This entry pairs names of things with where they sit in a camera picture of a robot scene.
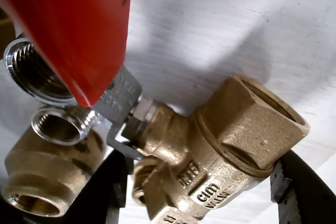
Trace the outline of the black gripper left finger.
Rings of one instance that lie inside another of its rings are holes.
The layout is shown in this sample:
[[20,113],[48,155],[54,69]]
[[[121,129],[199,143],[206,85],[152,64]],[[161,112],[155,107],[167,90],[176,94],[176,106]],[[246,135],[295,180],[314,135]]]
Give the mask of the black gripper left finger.
[[132,172],[133,160],[113,151],[69,208],[64,223],[118,223]]

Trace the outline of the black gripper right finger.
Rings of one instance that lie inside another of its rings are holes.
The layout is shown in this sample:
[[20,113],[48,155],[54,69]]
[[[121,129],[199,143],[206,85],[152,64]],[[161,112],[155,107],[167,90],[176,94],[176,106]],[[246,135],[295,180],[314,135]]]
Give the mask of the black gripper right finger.
[[275,163],[270,193],[279,223],[335,223],[335,193],[292,150]]

